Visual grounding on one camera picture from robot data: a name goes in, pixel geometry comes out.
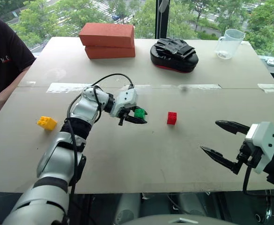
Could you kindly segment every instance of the red brick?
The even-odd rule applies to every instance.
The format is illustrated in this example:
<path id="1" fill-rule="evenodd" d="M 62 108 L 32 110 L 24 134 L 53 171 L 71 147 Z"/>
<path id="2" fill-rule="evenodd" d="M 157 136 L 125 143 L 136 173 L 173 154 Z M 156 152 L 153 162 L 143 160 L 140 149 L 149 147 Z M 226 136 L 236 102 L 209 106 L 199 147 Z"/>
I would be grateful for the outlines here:
<path id="1" fill-rule="evenodd" d="M 89 59 L 112 59 L 112 58 L 135 57 L 135 48 L 86 46 L 85 51 Z"/>
<path id="2" fill-rule="evenodd" d="M 133 25 L 88 22 L 79 37 L 84 46 L 134 47 Z"/>

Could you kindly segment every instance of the green lego brick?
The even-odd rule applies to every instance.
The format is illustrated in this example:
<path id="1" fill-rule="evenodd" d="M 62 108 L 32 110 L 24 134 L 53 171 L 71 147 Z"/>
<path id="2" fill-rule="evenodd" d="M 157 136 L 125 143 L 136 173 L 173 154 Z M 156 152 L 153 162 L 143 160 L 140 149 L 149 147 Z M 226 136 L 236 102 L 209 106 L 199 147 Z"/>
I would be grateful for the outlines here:
<path id="1" fill-rule="evenodd" d="M 134 117 L 145 119 L 145 110 L 144 109 L 136 109 L 134 113 Z"/>

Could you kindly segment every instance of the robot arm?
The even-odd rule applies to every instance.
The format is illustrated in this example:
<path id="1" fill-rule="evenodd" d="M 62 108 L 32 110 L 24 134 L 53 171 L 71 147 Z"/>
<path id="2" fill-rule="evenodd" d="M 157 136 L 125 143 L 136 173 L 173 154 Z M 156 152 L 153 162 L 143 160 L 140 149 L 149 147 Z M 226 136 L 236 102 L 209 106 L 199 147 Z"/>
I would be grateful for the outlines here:
<path id="1" fill-rule="evenodd" d="M 246 135 L 237 155 L 238 161 L 231 162 L 219 152 L 208 147 L 201 146 L 202 150 L 214 161 L 230 169 L 235 174 L 239 173 L 244 163 L 249 169 L 254 168 L 256 173 L 262 171 L 268 173 L 267 181 L 274 184 L 274 125 L 271 122 L 261 122 L 248 127 L 226 120 L 218 120 L 215 123 L 233 134 L 240 132 Z"/>
<path id="2" fill-rule="evenodd" d="M 38 168 L 38 180 L 20 197 L 4 225 L 66 225 L 69 224 L 67 212 L 69 207 L 68 186 L 73 186 L 81 178 L 86 157 L 82 154 L 86 138 L 98 120 L 102 111 L 111 117 L 123 121 L 144 124 L 145 120 L 129 116 L 137 106 L 136 90 L 130 86 L 114 99 L 112 94 L 104 92 L 98 86 L 83 89 L 78 103 L 65 119 L 64 125 L 48 150 L 42 156 Z M 77 160 L 75 159 L 75 137 Z M 74 164 L 77 161 L 77 177 Z"/>

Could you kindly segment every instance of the black t-shirt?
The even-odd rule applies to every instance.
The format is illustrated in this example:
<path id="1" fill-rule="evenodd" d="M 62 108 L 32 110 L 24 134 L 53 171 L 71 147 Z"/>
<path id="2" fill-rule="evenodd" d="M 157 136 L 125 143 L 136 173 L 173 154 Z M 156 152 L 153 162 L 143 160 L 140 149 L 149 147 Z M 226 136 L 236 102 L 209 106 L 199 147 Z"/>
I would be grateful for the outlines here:
<path id="1" fill-rule="evenodd" d="M 0 92 L 34 60 L 35 57 L 23 41 L 0 20 Z"/>

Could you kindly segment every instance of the plastic pitcher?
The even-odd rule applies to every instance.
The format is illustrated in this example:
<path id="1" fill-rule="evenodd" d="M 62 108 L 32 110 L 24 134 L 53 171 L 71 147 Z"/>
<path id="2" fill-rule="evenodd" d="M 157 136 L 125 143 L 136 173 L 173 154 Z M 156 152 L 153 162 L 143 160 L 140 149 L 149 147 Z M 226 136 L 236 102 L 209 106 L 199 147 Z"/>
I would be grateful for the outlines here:
<path id="1" fill-rule="evenodd" d="M 218 44 L 215 49 L 218 57 L 224 60 L 231 59 L 235 55 L 237 48 L 239 47 L 244 37 L 245 33 L 239 30 L 226 30 L 225 35 L 218 39 Z"/>

